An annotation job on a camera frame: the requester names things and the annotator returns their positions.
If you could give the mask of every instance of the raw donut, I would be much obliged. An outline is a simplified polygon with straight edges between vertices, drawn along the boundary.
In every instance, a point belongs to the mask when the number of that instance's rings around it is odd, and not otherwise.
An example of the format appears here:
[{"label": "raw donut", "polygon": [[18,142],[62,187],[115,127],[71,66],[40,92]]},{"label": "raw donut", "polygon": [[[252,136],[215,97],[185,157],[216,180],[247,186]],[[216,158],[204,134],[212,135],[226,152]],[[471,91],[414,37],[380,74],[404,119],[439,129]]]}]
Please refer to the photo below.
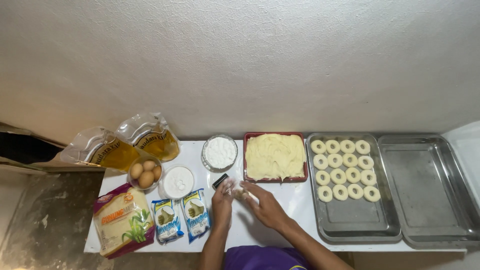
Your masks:
[{"label": "raw donut", "polygon": [[332,189],[327,186],[327,185],[324,185],[324,186],[321,186],[317,189],[317,195],[318,195],[318,198],[322,201],[322,202],[329,202],[332,200]]},{"label": "raw donut", "polygon": [[363,188],[363,196],[365,199],[367,199],[367,201],[376,202],[380,199],[380,191],[373,186],[366,186]]},{"label": "raw donut", "polygon": [[370,170],[371,168],[373,168],[373,159],[369,156],[359,157],[358,162],[359,162],[359,167],[364,170]]},{"label": "raw donut", "polygon": [[358,200],[361,197],[363,197],[363,189],[357,184],[350,184],[347,187],[347,190],[348,190],[348,196],[350,196],[350,198],[352,199]]},{"label": "raw donut", "polygon": [[348,198],[347,188],[342,184],[336,184],[333,187],[333,197],[335,197],[335,199],[337,199],[339,201],[346,200]]},{"label": "raw donut", "polygon": [[360,141],[356,142],[355,143],[355,148],[357,149],[357,152],[359,154],[366,155],[366,154],[370,153],[370,144],[367,143],[364,140],[360,140]]},{"label": "raw donut", "polygon": [[349,181],[352,184],[355,184],[356,182],[360,181],[360,172],[355,167],[348,168],[345,171],[345,175],[347,176],[347,181]]},{"label": "raw donut", "polygon": [[328,167],[327,157],[322,154],[315,155],[313,157],[313,165],[319,170],[325,170]]},{"label": "raw donut", "polygon": [[342,156],[340,156],[340,154],[330,154],[328,155],[327,159],[328,159],[328,166],[334,169],[342,166],[343,158]]},{"label": "raw donut", "polygon": [[354,154],[345,154],[343,155],[342,159],[343,159],[343,165],[347,167],[355,167],[359,163],[357,157]]},{"label": "raw donut", "polygon": [[315,154],[323,154],[325,151],[327,151],[327,147],[321,140],[314,140],[311,144],[310,147],[312,148],[312,151]]},{"label": "raw donut", "polygon": [[347,177],[341,169],[333,169],[330,172],[330,179],[335,184],[344,184],[347,181]]},{"label": "raw donut", "polygon": [[328,185],[328,183],[330,183],[330,175],[325,171],[318,171],[315,174],[315,181],[317,181],[317,184],[319,185]]},{"label": "raw donut", "polygon": [[329,154],[335,154],[338,151],[340,151],[340,144],[335,140],[328,140],[325,143],[325,146],[327,147],[327,152]]},{"label": "raw donut", "polygon": [[375,185],[377,183],[377,175],[373,171],[364,170],[361,171],[360,181],[364,185]]},{"label": "raw donut", "polygon": [[350,140],[343,140],[340,142],[340,151],[345,154],[351,154],[355,152],[355,144]]}]

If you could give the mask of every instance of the white table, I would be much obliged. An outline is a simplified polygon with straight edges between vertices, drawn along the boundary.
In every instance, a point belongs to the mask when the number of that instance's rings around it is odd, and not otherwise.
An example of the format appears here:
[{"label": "white table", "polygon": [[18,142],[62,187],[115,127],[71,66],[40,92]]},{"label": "white table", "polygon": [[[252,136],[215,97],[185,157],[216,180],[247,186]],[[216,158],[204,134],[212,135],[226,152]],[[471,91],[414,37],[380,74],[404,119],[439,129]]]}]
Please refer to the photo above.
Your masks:
[{"label": "white table", "polygon": [[[235,164],[226,173],[229,176],[243,179],[243,141],[235,141],[239,148],[239,154]],[[169,168],[175,164],[181,164],[189,168],[195,177],[194,190],[199,188],[205,189],[205,196],[208,198],[207,204],[209,212],[211,209],[211,198],[214,190],[211,185],[223,173],[212,173],[208,171],[201,162],[201,152],[205,141],[183,141],[181,153],[174,160],[164,163],[165,168]],[[115,189],[116,187],[126,183],[127,175],[120,174],[113,170],[106,170],[103,178],[102,186],[100,188],[100,195]],[[294,184],[277,184],[266,183],[259,184],[261,187],[272,192],[275,198],[279,201],[285,212],[295,219],[298,224],[315,240],[326,246],[331,251],[459,251],[465,252],[465,249],[413,249],[408,246],[404,240],[398,243],[388,244],[373,244],[373,243],[355,243],[355,244],[341,244],[326,243],[324,239],[319,236],[317,224],[315,221],[315,214],[313,211],[312,188],[310,179],[303,183]],[[161,199],[158,195],[157,189],[147,191],[145,193],[147,201]],[[260,245],[260,246],[291,246],[281,235],[272,229],[264,227],[250,211],[239,201],[234,200],[232,213],[232,227],[228,233],[227,244],[225,250],[230,247],[240,245]],[[187,226],[185,219],[181,220],[181,229],[186,234]],[[208,238],[209,233],[196,239],[190,245],[188,244],[188,237],[185,235],[176,241],[168,243],[167,245],[160,245],[157,240],[151,245],[145,246],[136,252],[200,252]],[[100,251],[100,241],[98,239],[94,223],[90,224],[88,238],[85,243],[84,252],[98,253]]]}]

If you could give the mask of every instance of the white flour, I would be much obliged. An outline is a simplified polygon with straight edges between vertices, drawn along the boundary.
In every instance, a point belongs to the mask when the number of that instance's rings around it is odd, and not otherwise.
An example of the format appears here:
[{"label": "white flour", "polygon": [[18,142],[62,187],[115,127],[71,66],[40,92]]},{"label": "white flour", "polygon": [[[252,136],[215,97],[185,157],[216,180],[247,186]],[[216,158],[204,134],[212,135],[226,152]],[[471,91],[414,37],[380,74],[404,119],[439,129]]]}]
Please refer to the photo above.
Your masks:
[{"label": "white flour", "polygon": [[172,199],[185,197],[193,188],[193,174],[185,167],[171,169],[163,181],[165,193]]},{"label": "white flour", "polygon": [[217,137],[208,143],[205,149],[205,158],[213,167],[225,168],[236,158],[235,147],[230,140]]}]

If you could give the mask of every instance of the empty metal tray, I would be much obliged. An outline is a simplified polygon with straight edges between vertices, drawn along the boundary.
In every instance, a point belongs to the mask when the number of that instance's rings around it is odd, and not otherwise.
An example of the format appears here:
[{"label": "empty metal tray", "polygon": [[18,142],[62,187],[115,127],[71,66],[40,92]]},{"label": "empty metal tray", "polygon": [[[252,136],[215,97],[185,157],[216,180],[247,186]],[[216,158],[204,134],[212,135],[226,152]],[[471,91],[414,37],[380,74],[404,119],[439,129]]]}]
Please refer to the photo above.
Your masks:
[{"label": "empty metal tray", "polygon": [[[313,166],[313,153],[310,144],[314,140],[351,140],[353,142],[365,140],[370,144],[370,156],[373,159],[373,171],[377,175],[376,187],[380,191],[381,199],[375,203],[367,201],[365,198],[354,200],[348,198],[345,201],[333,199],[328,203],[322,202],[317,196],[317,188],[319,185],[315,181],[315,174],[318,171]],[[312,194],[314,200],[315,215],[317,227],[320,234],[325,239],[333,242],[393,242],[402,238],[400,223],[398,222],[397,213],[393,204],[390,188],[388,186],[387,177],[385,175],[380,150],[377,140],[368,133],[313,133],[306,142],[307,161],[310,171],[310,180],[312,182]]]},{"label": "empty metal tray", "polygon": [[479,245],[478,205],[449,143],[388,135],[378,144],[405,239],[414,247]]}]

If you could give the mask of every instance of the egg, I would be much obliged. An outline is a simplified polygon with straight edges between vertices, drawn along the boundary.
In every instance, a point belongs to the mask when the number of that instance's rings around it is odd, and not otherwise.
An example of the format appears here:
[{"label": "egg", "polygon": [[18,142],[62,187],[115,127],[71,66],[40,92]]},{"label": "egg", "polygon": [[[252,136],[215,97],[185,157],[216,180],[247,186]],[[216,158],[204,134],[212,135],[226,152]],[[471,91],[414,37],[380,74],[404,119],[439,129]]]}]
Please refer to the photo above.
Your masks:
[{"label": "egg", "polygon": [[144,172],[144,167],[140,163],[136,163],[130,169],[130,176],[133,179],[138,179],[138,177],[140,177],[140,174],[142,174],[143,172]]},{"label": "egg", "polygon": [[138,186],[140,188],[149,188],[153,184],[153,172],[147,171],[143,172],[142,175],[140,175],[140,178],[138,178]]},{"label": "egg", "polygon": [[147,172],[147,171],[151,171],[153,170],[153,168],[155,167],[155,161],[153,160],[146,160],[144,162],[144,171]]},{"label": "egg", "polygon": [[155,177],[154,181],[158,181],[160,179],[160,176],[162,176],[162,166],[156,166],[155,168],[153,168],[152,172]]}]

